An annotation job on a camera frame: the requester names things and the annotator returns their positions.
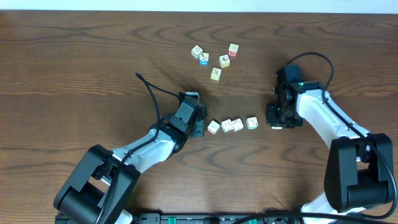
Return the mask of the wooden block with turtle drawing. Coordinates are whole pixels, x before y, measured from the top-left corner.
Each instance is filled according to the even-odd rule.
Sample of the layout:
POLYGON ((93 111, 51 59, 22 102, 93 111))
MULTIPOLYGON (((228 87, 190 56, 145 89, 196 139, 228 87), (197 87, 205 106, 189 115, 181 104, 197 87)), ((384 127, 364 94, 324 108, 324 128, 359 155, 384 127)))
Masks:
POLYGON ((230 119, 226 119, 224 121, 221 122, 221 128, 222 130, 227 133, 229 131, 233 131, 234 130, 234 126, 233 123, 230 119))

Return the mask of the wooden block airplane green N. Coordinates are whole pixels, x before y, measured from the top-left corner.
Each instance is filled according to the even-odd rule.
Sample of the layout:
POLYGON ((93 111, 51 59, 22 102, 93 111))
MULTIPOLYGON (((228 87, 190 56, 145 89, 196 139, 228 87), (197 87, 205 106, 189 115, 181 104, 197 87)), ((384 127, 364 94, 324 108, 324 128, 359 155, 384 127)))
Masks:
POLYGON ((257 118, 255 116, 248 118, 246 120, 246 125, 248 129, 257 129, 259 126, 257 118))

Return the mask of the wooden block red letter side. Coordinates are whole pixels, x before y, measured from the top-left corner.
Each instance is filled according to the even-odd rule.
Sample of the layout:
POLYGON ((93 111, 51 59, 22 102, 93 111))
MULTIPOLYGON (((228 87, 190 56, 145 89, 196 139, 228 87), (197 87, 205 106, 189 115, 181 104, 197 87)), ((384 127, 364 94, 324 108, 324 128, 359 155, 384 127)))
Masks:
POLYGON ((207 127, 207 130, 208 130, 208 132, 210 132, 211 134, 215 135, 215 134, 219 131, 220 127, 221 127, 221 125, 220 125, 219 122, 217 122, 217 121, 215 121, 215 120, 212 120, 212 121, 209 123, 209 125, 208 125, 208 127, 207 127))

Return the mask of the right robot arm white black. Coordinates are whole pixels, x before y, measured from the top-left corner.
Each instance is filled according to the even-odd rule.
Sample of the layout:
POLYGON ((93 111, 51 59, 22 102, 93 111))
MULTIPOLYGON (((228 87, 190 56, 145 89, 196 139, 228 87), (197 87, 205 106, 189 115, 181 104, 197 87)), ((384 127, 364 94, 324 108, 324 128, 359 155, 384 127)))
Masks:
POLYGON ((324 192, 300 211, 360 215, 378 205, 396 206, 391 139, 355 123, 320 82, 302 79, 298 65, 285 65, 275 76, 277 100, 267 105, 267 123, 282 129, 301 127, 307 121, 329 149, 324 192))

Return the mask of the wooden block red A side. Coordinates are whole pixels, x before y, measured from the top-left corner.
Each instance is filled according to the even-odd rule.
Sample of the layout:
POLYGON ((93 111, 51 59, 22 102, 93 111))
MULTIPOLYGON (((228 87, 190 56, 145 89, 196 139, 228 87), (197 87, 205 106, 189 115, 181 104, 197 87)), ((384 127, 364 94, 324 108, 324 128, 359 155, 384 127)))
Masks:
POLYGON ((234 132, 240 131, 243 129, 244 125, 240 118, 232 121, 234 132))

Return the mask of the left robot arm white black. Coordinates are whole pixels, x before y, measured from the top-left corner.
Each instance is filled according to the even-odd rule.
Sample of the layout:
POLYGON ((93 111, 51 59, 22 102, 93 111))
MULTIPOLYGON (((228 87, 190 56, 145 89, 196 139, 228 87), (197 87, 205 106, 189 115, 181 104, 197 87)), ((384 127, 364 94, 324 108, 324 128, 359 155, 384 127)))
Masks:
POLYGON ((176 113, 137 141, 108 150, 91 147, 55 196, 53 206, 73 223, 131 223, 124 211, 142 173, 204 135, 206 107, 197 92, 179 94, 176 113))

